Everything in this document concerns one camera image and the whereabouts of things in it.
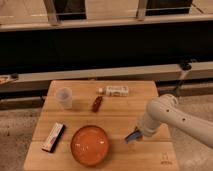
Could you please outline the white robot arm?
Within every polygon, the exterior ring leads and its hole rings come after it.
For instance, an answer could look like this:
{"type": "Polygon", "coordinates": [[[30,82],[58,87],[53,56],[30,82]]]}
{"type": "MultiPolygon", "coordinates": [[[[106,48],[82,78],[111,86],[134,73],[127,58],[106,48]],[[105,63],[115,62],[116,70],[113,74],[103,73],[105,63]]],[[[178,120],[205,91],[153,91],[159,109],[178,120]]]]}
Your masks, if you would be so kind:
{"type": "Polygon", "coordinates": [[[213,122],[187,114],[177,108],[178,99],[165,94],[147,103],[139,118],[134,138],[152,137],[162,123],[171,125],[213,149],[213,122]]]}

